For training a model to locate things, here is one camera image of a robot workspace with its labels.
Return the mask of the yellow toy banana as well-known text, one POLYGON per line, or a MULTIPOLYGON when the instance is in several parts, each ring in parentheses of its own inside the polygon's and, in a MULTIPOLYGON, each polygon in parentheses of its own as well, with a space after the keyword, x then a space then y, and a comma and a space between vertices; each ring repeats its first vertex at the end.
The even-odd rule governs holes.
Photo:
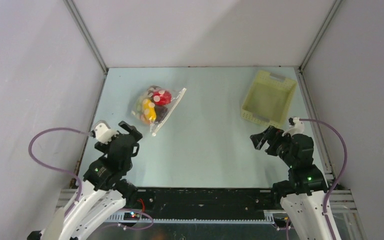
POLYGON ((145 98, 142 101, 141 108, 145 119, 149 122, 154 122, 157 119, 155 104, 149 98, 145 98))

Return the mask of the dark purple toy fruit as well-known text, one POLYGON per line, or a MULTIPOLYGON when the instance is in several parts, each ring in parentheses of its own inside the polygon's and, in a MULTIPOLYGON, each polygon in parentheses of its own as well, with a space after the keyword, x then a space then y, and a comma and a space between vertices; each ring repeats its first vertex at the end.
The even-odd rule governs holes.
POLYGON ((164 120, 164 118, 168 114, 168 108, 165 105, 155 105, 154 107, 155 113, 156 113, 156 119, 155 121, 160 123, 164 120))

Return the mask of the clear zip top bag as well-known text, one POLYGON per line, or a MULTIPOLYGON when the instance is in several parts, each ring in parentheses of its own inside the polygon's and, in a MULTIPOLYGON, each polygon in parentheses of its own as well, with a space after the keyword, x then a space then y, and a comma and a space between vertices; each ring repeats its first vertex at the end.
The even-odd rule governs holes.
POLYGON ((150 85, 134 101, 130 112, 132 116, 149 126, 149 132, 154 137, 167 122, 186 91, 185 87, 172 90, 150 85))

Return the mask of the red toy pepper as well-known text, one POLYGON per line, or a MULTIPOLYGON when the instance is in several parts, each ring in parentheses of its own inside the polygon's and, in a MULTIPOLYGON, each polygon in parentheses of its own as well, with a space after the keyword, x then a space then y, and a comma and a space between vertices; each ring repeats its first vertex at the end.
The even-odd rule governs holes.
POLYGON ((155 90, 151 100, 158 106, 165 106, 172 102, 172 94, 165 89, 155 90))

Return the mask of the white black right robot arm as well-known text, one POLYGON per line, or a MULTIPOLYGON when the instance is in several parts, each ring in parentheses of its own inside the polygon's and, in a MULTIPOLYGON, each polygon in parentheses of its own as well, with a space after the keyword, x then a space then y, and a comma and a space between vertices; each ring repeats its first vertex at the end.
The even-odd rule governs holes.
POLYGON ((271 204, 288 215, 285 229, 293 226, 301 240, 339 240, 329 202, 331 194, 324 173, 314 164, 314 140, 302 130, 269 126, 250 135, 256 150, 280 158, 288 167, 288 179, 271 188, 271 204))

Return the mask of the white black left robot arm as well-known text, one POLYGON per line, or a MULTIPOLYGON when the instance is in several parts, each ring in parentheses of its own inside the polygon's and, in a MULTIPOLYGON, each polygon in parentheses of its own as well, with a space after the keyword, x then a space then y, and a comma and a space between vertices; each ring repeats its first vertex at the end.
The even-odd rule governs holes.
POLYGON ((138 188, 125 176, 133 167, 132 159, 138 155, 143 135, 125 121, 118 125, 124 133, 100 120, 89 132, 55 127, 43 130, 31 139, 28 145, 30 157, 45 168, 71 175, 78 188, 67 204, 56 210, 50 224, 42 230, 32 231, 27 239, 85 240, 116 211, 136 206, 138 188), (89 165, 82 179, 73 172, 40 161, 33 154, 35 141, 56 131, 70 131, 96 139, 94 148, 102 155, 89 165))

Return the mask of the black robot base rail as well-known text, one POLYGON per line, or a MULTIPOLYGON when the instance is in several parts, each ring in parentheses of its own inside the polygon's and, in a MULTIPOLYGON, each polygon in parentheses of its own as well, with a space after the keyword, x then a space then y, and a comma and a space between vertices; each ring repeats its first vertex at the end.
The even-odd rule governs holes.
POLYGON ((263 220, 266 213, 283 211, 269 188, 140 187, 125 208, 175 221, 263 220))

